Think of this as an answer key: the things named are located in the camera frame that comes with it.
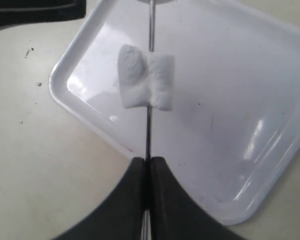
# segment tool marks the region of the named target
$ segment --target white marshmallow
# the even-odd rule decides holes
[[[124,45],[118,58],[118,78],[124,108],[152,106],[172,110],[175,59],[162,53],[142,53]]]

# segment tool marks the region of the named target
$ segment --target plastic tray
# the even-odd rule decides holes
[[[148,8],[101,1],[50,76],[53,98],[128,158],[144,156],[146,109],[122,108],[117,60],[123,44],[148,49]],[[176,84],[173,111],[153,113],[153,155],[219,222],[248,219],[300,147],[300,31],[178,0],[157,6],[155,50],[175,55]]]

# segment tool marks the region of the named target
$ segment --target black object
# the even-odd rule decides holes
[[[153,240],[243,240],[188,196],[162,157],[134,158],[109,197],[55,240],[140,240],[145,210]]]
[[[0,27],[84,18],[86,0],[0,0]]]

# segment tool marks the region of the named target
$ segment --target metal skewer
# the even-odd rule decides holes
[[[156,0],[150,0],[149,4],[149,52],[155,51],[155,27],[156,27]],[[146,141],[145,161],[151,160],[151,139],[152,139],[152,107],[146,108]],[[150,230],[150,212],[144,212],[142,239],[148,240]]]

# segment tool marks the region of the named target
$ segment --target white table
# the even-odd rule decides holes
[[[300,27],[300,0],[241,1]],[[55,237],[100,204],[129,165],[49,95],[49,74],[83,22],[0,31],[0,240]],[[300,240],[300,151],[258,213],[231,229],[249,240]]]

